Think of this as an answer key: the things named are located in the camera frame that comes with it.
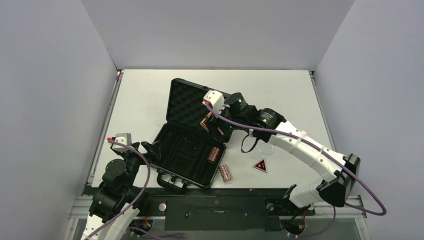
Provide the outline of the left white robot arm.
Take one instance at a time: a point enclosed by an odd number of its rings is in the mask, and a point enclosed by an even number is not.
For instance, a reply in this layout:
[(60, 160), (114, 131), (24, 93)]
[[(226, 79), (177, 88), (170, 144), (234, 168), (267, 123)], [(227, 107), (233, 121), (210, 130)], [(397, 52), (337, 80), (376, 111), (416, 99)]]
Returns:
[(154, 211), (147, 185), (139, 188), (134, 181), (141, 165), (147, 167), (147, 179), (150, 178), (150, 164), (161, 156), (160, 143), (143, 141), (128, 145), (118, 137), (109, 137), (107, 142), (119, 158), (106, 165), (88, 210), (83, 240), (119, 240), (137, 215), (150, 217)]

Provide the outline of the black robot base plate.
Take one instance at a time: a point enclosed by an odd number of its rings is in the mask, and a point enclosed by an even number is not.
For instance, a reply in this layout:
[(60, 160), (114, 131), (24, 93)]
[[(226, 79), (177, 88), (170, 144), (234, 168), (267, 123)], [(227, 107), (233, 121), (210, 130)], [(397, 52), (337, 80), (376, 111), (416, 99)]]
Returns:
[(139, 214), (130, 227), (145, 231), (153, 227), (153, 219), (163, 217), (167, 231), (244, 231), (266, 232), (290, 230), (299, 233), (305, 219), (305, 231), (315, 232), (330, 223), (341, 228), (348, 218), (333, 211), (319, 216), (318, 209), (301, 213), (283, 196), (285, 188), (189, 188), (180, 193), (165, 188), (148, 188), (142, 196)]

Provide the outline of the red playing card box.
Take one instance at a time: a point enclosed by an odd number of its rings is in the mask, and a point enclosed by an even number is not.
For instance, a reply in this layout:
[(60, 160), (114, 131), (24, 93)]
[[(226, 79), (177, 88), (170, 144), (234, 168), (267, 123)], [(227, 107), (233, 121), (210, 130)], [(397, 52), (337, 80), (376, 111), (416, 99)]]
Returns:
[(205, 129), (209, 133), (213, 127), (214, 120), (215, 120), (215, 116), (213, 115), (213, 113), (208, 112), (204, 116), (204, 118), (201, 120), (200, 125), (202, 126), (203, 129)]

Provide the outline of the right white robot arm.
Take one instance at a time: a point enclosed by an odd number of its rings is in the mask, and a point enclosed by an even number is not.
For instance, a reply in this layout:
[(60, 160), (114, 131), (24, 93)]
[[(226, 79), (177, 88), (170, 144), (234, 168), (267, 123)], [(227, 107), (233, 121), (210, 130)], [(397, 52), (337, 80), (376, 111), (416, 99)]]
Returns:
[(291, 186), (282, 199), (287, 213), (294, 214), (318, 202), (339, 208), (345, 206), (355, 184), (352, 175), (359, 169), (359, 157), (325, 147), (273, 109), (257, 109), (247, 104), (240, 92), (225, 98), (223, 93), (209, 90), (202, 103), (211, 113), (207, 127), (215, 137), (222, 137), (225, 131), (244, 130), (258, 140), (287, 151), (319, 174), (320, 178), (308, 186)]

